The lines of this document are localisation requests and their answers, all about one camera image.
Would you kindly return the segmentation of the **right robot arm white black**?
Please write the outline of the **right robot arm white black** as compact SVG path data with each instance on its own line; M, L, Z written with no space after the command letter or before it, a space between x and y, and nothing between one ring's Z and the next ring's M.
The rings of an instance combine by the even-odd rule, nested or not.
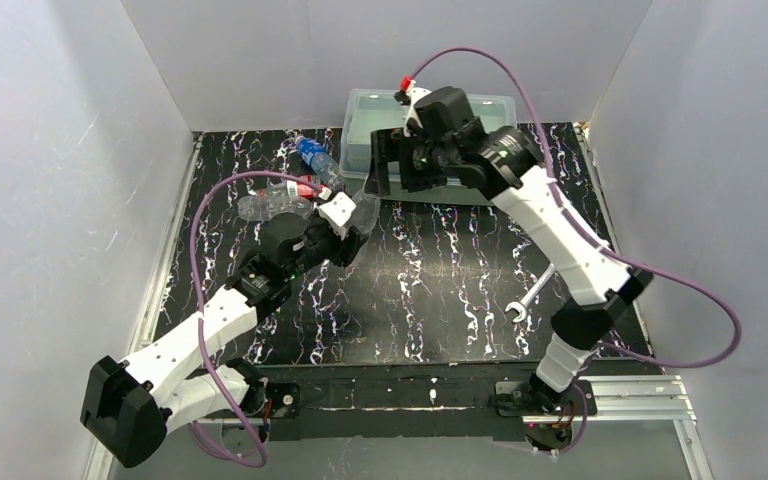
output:
M389 195L392 163L408 192L444 187L455 178L526 232L571 295L551 319L552 338L530 380L533 393L559 396L652 282L652 273L611 258L606 244L556 191L548 163L538 160L531 139L512 125L486 130L462 89L428 90L408 82L394 99L404 110L404 124L372 132L366 191Z

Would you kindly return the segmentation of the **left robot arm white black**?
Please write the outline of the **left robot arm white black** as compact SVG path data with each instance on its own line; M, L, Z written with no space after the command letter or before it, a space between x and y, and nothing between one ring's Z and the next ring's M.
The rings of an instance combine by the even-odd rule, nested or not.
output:
M220 410L264 399L265 377L243 360L199 368L227 343L255 329L293 292L296 278L329 262L351 264L369 236L357 226L343 235L317 213L283 213L267 221L261 242L202 311L121 360L105 356L90 369L81 424L124 467L135 467L174 430Z

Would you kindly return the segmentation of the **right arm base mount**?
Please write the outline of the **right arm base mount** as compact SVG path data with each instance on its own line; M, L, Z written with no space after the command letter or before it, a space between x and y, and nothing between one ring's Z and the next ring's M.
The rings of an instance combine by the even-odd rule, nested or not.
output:
M531 449L554 456L574 447L598 414L592 384L583 380L563 393L530 382L497 382L488 406L501 417L522 420Z

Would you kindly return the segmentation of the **clear unlabelled plastic bottle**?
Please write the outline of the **clear unlabelled plastic bottle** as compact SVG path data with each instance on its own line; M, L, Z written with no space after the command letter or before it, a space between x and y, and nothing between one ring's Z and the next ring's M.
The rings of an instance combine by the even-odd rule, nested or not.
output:
M349 264L350 267L358 265L364 258L372 230L378 222L381 207L381 199L366 193L364 189L359 189L355 192L352 195L352 201L355 203L356 208L349 220L349 226L356 227L366 237L366 242L360 247L355 258Z

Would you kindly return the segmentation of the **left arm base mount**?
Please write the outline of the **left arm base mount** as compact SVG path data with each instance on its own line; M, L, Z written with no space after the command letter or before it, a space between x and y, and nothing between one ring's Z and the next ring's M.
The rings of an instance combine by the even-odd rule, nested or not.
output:
M296 418L300 400L301 388L296 383L256 384L243 396L240 408L248 418Z

